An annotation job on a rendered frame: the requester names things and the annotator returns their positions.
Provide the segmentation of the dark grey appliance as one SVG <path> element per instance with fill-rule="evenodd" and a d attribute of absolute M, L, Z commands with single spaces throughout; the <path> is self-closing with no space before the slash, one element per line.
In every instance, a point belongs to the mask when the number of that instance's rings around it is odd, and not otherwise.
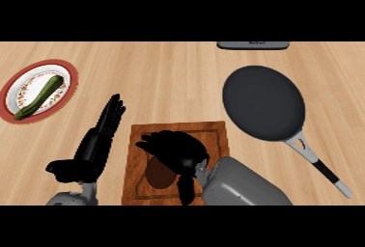
<path fill-rule="evenodd" d="M 217 46 L 222 49 L 274 50 L 285 49 L 290 43 L 287 41 L 219 41 Z"/>

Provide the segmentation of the brown wooden cutting board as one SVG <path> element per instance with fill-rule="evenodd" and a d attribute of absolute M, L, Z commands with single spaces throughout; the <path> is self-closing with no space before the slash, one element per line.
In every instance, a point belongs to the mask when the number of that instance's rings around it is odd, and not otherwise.
<path fill-rule="evenodd" d="M 201 141 L 210 155 L 209 170 L 214 168 L 219 159 L 229 156 L 225 122 L 135 124 L 126 165 L 123 205 L 179 206 L 182 204 L 177 188 L 180 176 L 177 175 L 173 184 L 166 189 L 155 189 L 145 177 L 146 162 L 152 155 L 136 146 L 144 135 L 161 130 L 182 131 Z"/>

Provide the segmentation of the red-rimmed patterned plate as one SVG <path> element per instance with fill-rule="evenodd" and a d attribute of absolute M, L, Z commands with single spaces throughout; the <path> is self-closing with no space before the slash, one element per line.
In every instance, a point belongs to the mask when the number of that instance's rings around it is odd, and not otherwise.
<path fill-rule="evenodd" d="M 16 120 L 19 110 L 37 98 L 50 78 L 62 78 L 59 88 L 49 95 L 37 111 L 24 120 Z M 65 60 L 50 59 L 25 67 L 11 78 L 0 90 L 0 119 L 9 124 L 33 124 L 55 115 L 76 93 L 78 73 Z"/>

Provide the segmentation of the dark grey frying pan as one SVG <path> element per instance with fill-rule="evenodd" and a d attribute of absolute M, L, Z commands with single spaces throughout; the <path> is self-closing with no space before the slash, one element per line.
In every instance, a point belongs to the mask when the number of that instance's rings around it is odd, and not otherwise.
<path fill-rule="evenodd" d="M 305 139 L 305 97 L 291 79 L 265 66 L 240 68 L 223 83 L 223 108 L 250 136 L 268 142 L 284 142 L 296 150 L 350 199 L 350 189 Z"/>

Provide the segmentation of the green zucchini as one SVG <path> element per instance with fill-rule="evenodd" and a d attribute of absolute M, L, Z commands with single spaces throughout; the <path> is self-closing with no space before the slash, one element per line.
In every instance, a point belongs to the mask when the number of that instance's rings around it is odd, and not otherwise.
<path fill-rule="evenodd" d="M 15 114 L 15 120 L 16 121 L 24 120 L 25 118 L 28 118 L 37 112 L 37 110 L 42 107 L 46 99 L 53 94 L 53 92 L 58 90 L 58 88 L 61 87 L 62 83 L 64 83 L 64 78 L 59 75 L 55 75 L 49 79 L 49 81 L 46 83 L 46 85 L 44 85 L 44 87 L 43 87 L 36 99 L 30 102 L 30 104 L 25 107 L 22 107 L 22 109 Z"/>

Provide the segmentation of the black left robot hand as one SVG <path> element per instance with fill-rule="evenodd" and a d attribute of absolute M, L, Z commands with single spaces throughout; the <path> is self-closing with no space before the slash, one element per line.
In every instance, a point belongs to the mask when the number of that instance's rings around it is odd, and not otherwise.
<path fill-rule="evenodd" d="M 118 129 L 126 106 L 120 95 L 111 96 L 102 109 L 98 124 L 89 129 L 73 159 L 55 160 L 46 171 L 58 182 L 96 182 L 107 164 L 114 134 Z"/>

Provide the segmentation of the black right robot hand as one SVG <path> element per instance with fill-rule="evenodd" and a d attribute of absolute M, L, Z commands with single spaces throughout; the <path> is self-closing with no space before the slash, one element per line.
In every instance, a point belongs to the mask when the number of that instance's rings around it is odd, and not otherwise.
<path fill-rule="evenodd" d="M 182 131 L 161 130 L 144 135 L 136 146 L 154 155 L 180 176 L 177 181 L 180 202 L 183 206 L 188 206 L 195 199 L 195 168 L 203 161 L 210 159 L 204 144 Z"/>

